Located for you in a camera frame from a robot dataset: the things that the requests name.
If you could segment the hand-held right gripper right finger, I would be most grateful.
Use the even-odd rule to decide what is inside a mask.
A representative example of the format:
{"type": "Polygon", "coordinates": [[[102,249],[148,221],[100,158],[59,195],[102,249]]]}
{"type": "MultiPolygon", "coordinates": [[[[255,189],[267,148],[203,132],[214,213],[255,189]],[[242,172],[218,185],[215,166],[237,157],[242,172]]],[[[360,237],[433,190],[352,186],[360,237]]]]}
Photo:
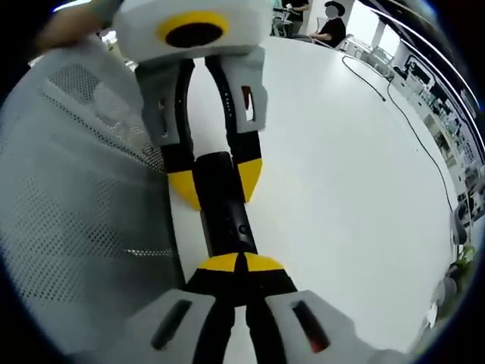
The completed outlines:
{"type": "Polygon", "coordinates": [[[259,363],[407,363],[408,355],[361,339],[353,320],[298,290],[276,260],[244,253],[246,324],[259,363]]]}

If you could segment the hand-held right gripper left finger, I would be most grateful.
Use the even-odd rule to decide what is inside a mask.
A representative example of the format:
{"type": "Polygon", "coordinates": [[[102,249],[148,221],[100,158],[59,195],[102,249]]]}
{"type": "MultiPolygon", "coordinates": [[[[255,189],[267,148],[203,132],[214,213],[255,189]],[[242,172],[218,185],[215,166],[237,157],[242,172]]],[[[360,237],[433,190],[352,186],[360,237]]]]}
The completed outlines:
{"type": "Polygon", "coordinates": [[[180,290],[155,307],[150,346],[156,363],[222,363],[240,297],[243,254],[205,260],[180,290]]]}

